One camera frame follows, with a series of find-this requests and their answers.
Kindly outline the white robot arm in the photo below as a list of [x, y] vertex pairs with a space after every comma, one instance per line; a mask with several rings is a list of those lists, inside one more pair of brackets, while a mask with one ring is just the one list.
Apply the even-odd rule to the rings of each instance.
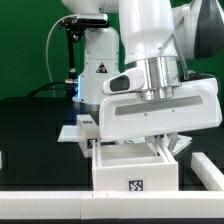
[[62, 0], [80, 24], [115, 12], [125, 71], [103, 83], [100, 137], [105, 142], [217, 127], [218, 83], [178, 61], [208, 58], [224, 48], [224, 10], [218, 0]]

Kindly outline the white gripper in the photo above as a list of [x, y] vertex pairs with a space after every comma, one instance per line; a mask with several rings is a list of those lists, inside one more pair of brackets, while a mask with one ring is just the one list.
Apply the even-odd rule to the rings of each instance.
[[143, 102], [138, 92], [108, 96], [100, 106], [100, 137], [104, 142], [147, 137], [156, 144], [166, 134], [172, 152], [178, 132], [217, 127], [222, 113], [215, 78], [183, 82], [168, 99]]

